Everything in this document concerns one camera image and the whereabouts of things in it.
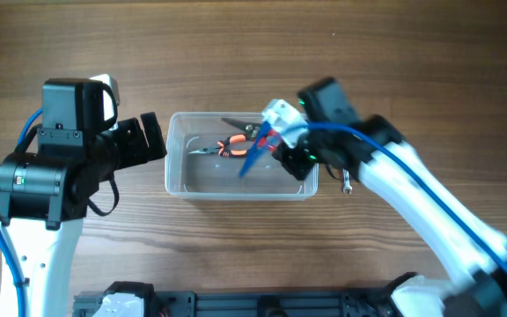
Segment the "pliers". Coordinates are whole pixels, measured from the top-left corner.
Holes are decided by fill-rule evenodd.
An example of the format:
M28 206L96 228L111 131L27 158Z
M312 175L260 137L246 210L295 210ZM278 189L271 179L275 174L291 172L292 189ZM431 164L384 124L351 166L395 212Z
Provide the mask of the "pliers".
M246 141L255 141L258 132L260 131L261 124L253 123L253 122L242 122L239 120L231 119L231 118L222 118L222 121L232 125L232 127L236 127L244 131L244 133L240 133L234 136L228 136L224 140L220 140L217 142L217 145L212 147L205 147L195 151L189 152L189 154L215 154L217 153L219 156L223 158L245 158L249 150L231 150L228 148L230 144L237 144ZM279 134L270 130L268 136L279 136ZM260 142L258 142L258 147L262 147L267 143L267 137L263 137ZM270 151L275 150L274 145L269 146Z

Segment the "plastic box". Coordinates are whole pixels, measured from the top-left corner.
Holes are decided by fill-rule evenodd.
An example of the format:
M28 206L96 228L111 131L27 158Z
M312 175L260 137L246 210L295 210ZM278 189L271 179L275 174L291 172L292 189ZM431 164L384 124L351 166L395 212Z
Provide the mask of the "plastic box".
M260 122L256 113L177 113L172 116L167 135L165 190L185 199L208 200L304 200L318 189L318 165L305 181L297 181L268 153L260 158L244 178L238 172L244 158L222 158L216 154L192 154L201 147L241 133L221 118ZM233 144L247 149L251 142Z

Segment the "table surface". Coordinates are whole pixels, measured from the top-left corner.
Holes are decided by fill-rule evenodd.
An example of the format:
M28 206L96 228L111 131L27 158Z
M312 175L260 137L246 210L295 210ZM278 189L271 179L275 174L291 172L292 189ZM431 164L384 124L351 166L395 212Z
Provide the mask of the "table surface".
M46 79L100 73L118 79L120 118L155 111L164 138L176 112L295 104L303 86L337 77L361 116L387 118L507 234L505 1L0 5L0 162ZM322 171L317 195L294 203L183 201L165 192L163 160L117 182L114 213L85 219L71 297L116 280L247 291L445 276L385 202L359 185L345 196Z

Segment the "black metal frame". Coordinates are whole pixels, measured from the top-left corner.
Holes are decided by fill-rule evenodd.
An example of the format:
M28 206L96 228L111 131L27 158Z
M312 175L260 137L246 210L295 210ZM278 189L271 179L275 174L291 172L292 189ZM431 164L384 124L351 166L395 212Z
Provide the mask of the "black metal frame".
M383 301L383 289L346 291L302 291L260 293L205 293L158 291L169 317L267 317L260 299L277 299L288 317L381 317L399 316ZM92 317L104 293L86 293L74 298L73 317Z

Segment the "black cable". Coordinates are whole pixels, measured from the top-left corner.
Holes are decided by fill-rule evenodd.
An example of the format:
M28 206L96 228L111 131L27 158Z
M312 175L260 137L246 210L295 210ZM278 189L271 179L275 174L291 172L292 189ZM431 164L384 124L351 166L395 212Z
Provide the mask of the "black cable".
M39 128L42 128L42 123L35 124L31 129L28 130L28 133L26 134L23 141L21 141L21 143L17 144L15 147L15 153L25 153L26 150L28 150L28 147L31 145L34 137L38 133Z
M99 207L97 207L97 205L94 202L92 202L91 199L89 200L88 203L89 208L91 208L93 212L102 217L110 215L111 212L113 212L113 210L116 208L116 205L119 204L119 189L116 187L116 182L114 181L114 178L111 178L109 180L109 184L111 184L111 189L113 190L114 195L113 208L109 212L104 212L103 210L101 210Z
M332 173L332 170L330 169L330 165L326 164L326 170L327 170L327 173L330 174L330 176L332 176L333 179L338 180L338 181L342 181L339 178L335 177L334 173Z

